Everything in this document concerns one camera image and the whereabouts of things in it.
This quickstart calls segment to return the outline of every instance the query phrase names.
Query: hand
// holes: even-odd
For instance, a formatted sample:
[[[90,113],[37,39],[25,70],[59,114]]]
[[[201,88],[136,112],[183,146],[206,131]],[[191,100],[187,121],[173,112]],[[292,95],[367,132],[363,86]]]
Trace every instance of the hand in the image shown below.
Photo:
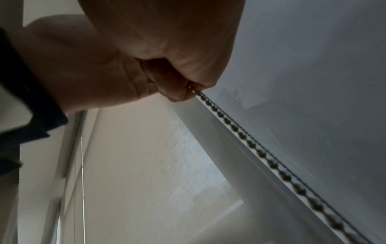
[[[96,29],[140,60],[172,101],[213,87],[228,64],[244,0],[79,0]]]
[[[157,92],[138,61],[105,41],[84,15],[42,18],[9,38],[65,113]]]

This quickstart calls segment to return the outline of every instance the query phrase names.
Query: black sleeve cuff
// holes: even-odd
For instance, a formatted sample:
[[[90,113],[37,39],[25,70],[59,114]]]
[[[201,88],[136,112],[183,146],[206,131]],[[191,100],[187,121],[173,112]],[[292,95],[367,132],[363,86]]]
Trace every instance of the black sleeve cuff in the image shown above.
[[[63,111],[24,64],[2,29],[0,53],[0,83],[33,114],[28,125],[0,134],[0,150],[48,137],[47,131],[67,124]]]

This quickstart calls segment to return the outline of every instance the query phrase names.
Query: skin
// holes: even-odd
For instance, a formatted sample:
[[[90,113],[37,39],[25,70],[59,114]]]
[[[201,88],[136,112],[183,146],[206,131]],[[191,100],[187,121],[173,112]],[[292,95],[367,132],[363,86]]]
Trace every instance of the skin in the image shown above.
[[[215,86],[245,1],[79,0],[86,16],[40,19],[9,38],[66,113],[136,101],[173,102]]]

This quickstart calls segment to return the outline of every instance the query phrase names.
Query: metal chain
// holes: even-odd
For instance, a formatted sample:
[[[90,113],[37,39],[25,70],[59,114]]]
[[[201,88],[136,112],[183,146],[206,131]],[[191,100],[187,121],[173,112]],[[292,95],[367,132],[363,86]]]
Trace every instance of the metal chain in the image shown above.
[[[249,149],[319,217],[343,242],[347,244],[372,244],[362,233],[351,225],[341,214],[314,192],[305,182],[278,160],[261,143],[244,130],[205,94],[190,89],[210,108],[212,113],[229,128]]]

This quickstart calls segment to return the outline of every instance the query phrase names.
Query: white sleeve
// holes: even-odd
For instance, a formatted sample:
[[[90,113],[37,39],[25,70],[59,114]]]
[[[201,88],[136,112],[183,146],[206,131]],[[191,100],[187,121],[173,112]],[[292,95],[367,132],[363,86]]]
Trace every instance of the white sleeve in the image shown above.
[[[31,118],[29,108],[0,83],[0,133],[25,126]]]

